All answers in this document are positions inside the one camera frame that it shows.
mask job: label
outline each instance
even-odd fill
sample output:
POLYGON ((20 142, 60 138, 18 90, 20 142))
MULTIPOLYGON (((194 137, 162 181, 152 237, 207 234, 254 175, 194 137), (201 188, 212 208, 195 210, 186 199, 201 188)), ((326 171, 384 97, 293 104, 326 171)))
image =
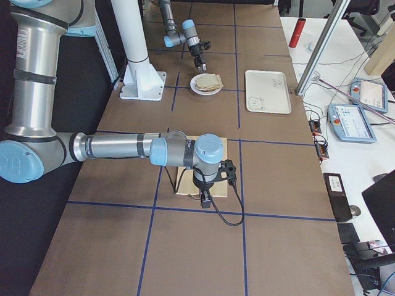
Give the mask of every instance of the label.
POLYGON ((27 46, 28 32, 26 30, 18 30, 17 57, 20 57, 22 59, 27 58, 27 46))
POLYGON ((337 176, 328 176, 329 184, 331 186, 331 190, 334 192, 343 192, 343 189, 340 184, 340 179, 337 176))

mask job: wooden board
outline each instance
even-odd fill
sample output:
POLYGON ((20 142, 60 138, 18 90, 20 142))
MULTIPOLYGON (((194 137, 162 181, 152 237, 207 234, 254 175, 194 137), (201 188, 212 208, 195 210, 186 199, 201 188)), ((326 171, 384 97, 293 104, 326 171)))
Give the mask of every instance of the wooden board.
MULTIPOLYGON (((188 136, 188 139, 196 140, 198 137, 188 136)), ((220 138, 223 144, 223 158, 222 160, 227 159, 228 157, 228 144, 226 138, 220 138)), ((181 172, 184 170, 184 167, 178 167, 177 171, 177 185, 178 179, 181 176, 181 172)), ((183 178, 181 179, 180 188, 177 194, 180 195, 199 195, 199 189, 193 184, 193 170, 188 170, 184 172, 183 178)), ((222 181, 215 183, 210 188, 210 193, 214 197, 228 197, 228 181, 222 181)))

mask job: black wall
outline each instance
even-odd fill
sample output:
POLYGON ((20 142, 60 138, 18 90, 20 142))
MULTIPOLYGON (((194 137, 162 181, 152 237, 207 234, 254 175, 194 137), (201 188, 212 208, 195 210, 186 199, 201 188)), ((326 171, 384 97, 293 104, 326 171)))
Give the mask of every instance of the black wall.
MULTIPOLYGON (((124 51, 109 0, 97 0, 118 69, 124 51)), ((0 131, 9 123, 17 26, 0 1, 0 131)), ((94 38, 60 39, 52 127, 92 134, 112 86, 94 38)), ((27 184, 0 178, 0 295, 28 295, 80 170, 73 163, 27 184)))

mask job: white tray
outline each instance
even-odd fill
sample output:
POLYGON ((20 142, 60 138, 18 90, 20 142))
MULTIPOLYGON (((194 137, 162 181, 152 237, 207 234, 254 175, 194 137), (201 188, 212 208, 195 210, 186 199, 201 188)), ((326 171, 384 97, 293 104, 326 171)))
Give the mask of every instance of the white tray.
POLYGON ((271 71, 246 71, 246 107, 251 112, 291 113, 285 74, 271 71))

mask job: wire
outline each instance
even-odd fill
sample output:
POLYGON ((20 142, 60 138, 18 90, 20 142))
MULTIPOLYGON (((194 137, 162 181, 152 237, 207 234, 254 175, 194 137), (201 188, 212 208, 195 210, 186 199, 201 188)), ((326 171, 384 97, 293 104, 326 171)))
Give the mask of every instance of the wire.
MULTIPOLYGON (((377 44, 381 43, 382 41, 377 42, 375 45, 371 46, 369 49, 365 49, 363 51, 363 53, 357 55, 356 57, 353 57, 352 59, 348 59, 348 60, 344 60, 342 62, 333 62, 333 63, 318 63, 319 65, 340 65, 340 64, 344 64, 346 62, 349 62, 351 60, 355 60, 358 57, 362 56, 363 54, 365 54, 366 52, 368 52, 369 50, 373 49, 375 46, 377 46, 377 44)), ((307 65, 308 63, 292 63, 293 65, 307 65)))
POLYGON ((180 178, 178 179, 178 182, 177 182, 177 183, 174 183, 174 182, 173 182, 173 179, 172 179, 172 177, 170 176, 170 173, 168 172, 167 167, 164 166, 164 168, 165 168, 165 171, 166 171, 166 173, 167 173, 168 180, 170 181, 170 184, 172 185, 173 193, 176 194, 176 193, 178 192, 179 188, 180 188, 181 180, 182 180, 183 175, 184 175, 184 173, 185 173, 185 171, 186 171, 186 168, 184 168, 184 170, 181 172, 180 178))
POLYGON ((370 282, 371 282, 373 285, 376 285, 376 286, 379 285, 378 279, 377 279, 375 276, 372 276, 372 275, 370 275, 370 274, 364 274, 364 273, 350 273, 350 276, 366 276, 366 277, 368 277, 368 278, 371 278, 370 282))
POLYGON ((383 286, 381 287, 379 293, 377 294, 377 296, 380 296, 380 294, 382 292, 385 292, 384 289, 386 288, 386 286, 388 285, 389 281, 395 276, 395 271, 387 278, 387 280, 384 282, 383 286))
POLYGON ((80 12, 78 13, 75 20, 73 20, 71 23, 69 23, 69 27, 78 23, 83 15, 83 13, 84 13, 84 0, 81 0, 80 12))
POLYGON ((174 182, 173 182, 173 179, 172 179, 172 177, 170 176, 170 173, 168 172, 167 167, 164 166, 164 168, 165 168, 165 171, 166 171, 166 173, 167 173, 168 180, 170 181, 170 184, 172 185, 173 192, 175 193, 175 184, 174 184, 174 182))
POLYGON ((239 196, 239 194, 238 194, 238 192, 237 192, 236 181, 231 181, 231 182, 230 182, 230 185, 232 186, 233 190, 235 191, 236 197, 237 197, 237 199, 238 199, 238 201, 239 201, 239 204, 240 204, 240 207, 241 207, 241 219, 240 219, 240 221, 237 222, 237 223, 231 223, 231 222, 229 222, 228 220, 226 220, 226 219, 222 216, 222 214, 221 214, 221 212, 219 211, 217 205, 215 204, 214 199, 212 198, 212 196, 211 196, 211 194, 210 194, 210 190, 209 190, 209 187, 208 187, 208 185, 207 185, 206 178, 204 177, 203 172, 202 172, 199 168, 197 168, 197 167, 195 167, 195 166, 194 166, 193 168, 194 168, 194 170, 197 171, 197 173, 199 173, 199 174, 202 176, 203 184, 204 184, 204 190, 207 192, 208 198, 210 199, 210 201, 211 201, 211 203, 212 203, 212 206, 214 207, 215 211, 217 212, 217 214, 218 214, 218 216, 221 218, 221 220, 222 220, 226 225, 229 225, 229 226, 239 226, 239 225, 241 225, 241 224, 244 222, 244 205, 243 205, 243 202, 241 201, 240 196, 239 196))

